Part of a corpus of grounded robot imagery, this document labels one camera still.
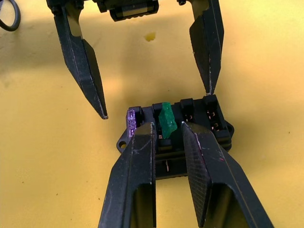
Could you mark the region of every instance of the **yellow table surface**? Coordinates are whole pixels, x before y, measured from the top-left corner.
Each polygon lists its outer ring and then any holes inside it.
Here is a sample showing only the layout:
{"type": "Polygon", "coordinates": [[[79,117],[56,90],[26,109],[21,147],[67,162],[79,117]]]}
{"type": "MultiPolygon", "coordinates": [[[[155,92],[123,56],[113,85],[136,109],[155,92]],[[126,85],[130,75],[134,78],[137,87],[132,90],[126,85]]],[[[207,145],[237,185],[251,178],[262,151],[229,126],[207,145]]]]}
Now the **yellow table surface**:
{"type": "MultiPolygon", "coordinates": [[[[0,29],[0,227],[96,228],[127,108],[204,96],[191,5],[160,0],[156,15],[113,22],[85,3],[80,22],[102,75],[105,121],[64,63],[46,1],[18,4],[18,31],[0,29]]],[[[276,228],[304,227],[304,1],[220,4],[216,95],[235,127],[230,154],[276,228]]],[[[3,9],[12,20],[9,3],[3,9]]],[[[157,227],[197,227],[187,178],[156,185],[157,227]]]]}

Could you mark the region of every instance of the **black cable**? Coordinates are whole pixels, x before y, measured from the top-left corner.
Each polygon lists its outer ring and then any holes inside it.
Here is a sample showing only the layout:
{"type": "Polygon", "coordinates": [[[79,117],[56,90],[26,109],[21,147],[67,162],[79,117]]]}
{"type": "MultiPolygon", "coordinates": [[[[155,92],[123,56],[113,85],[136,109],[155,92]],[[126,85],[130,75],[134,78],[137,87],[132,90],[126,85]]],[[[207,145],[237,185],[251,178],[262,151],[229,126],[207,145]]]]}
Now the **black cable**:
{"type": "Polygon", "coordinates": [[[12,4],[12,6],[14,7],[14,10],[15,10],[14,23],[11,26],[8,26],[8,25],[4,24],[4,22],[0,19],[0,27],[9,32],[13,32],[19,27],[20,20],[21,20],[21,13],[20,13],[20,9],[19,9],[17,3],[15,2],[15,0],[9,0],[9,2],[12,4]]]}

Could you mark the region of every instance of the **purple fuse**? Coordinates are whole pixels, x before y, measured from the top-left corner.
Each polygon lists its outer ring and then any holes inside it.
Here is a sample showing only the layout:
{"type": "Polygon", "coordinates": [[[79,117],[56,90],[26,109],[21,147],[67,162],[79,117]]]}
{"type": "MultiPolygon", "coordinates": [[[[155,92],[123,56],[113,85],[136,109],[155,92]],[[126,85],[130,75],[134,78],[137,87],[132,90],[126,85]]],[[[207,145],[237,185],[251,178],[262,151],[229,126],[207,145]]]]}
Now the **purple fuse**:
{"type": "Polygon", "coordinates": [[[128,138],[132,138],[136,130],[136,119],[135,119],[134,109],[129,109],[127,111],[127,129],[128,129],[128,138]]]}

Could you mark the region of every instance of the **mounting hole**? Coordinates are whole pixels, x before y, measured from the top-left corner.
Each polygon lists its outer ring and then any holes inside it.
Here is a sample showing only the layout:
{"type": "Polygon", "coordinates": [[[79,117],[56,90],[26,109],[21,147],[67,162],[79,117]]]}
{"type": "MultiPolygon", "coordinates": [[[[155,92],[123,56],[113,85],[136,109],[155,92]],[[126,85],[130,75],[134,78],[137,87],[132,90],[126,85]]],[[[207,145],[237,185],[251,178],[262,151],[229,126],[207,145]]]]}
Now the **mounting hole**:
{"type": "Polygon", "coordinates": [[[120,141],[120,142],[118,143],[118,146],[119,146],[119,148],[124,149],[124,148],[126,148],[127,143],[126,143],[125,141],[120,141]]]}

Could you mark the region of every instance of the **green fuse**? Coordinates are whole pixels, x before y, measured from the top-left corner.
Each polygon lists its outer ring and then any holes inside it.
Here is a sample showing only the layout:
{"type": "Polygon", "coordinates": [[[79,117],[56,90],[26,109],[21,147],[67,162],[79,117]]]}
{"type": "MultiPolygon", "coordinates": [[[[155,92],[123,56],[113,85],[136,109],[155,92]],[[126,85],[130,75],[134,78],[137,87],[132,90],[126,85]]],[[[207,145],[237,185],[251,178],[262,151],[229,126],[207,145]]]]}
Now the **green fuse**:
{"type": "Polygon", "coordinates": [[[171,133],[177,129],[174,114],[171,109],[171,104],[169,102],[162,103],[162,109],[159,115],[159,120],[162,129],[162,137],[163,139],[168,139],[171,133]]]}

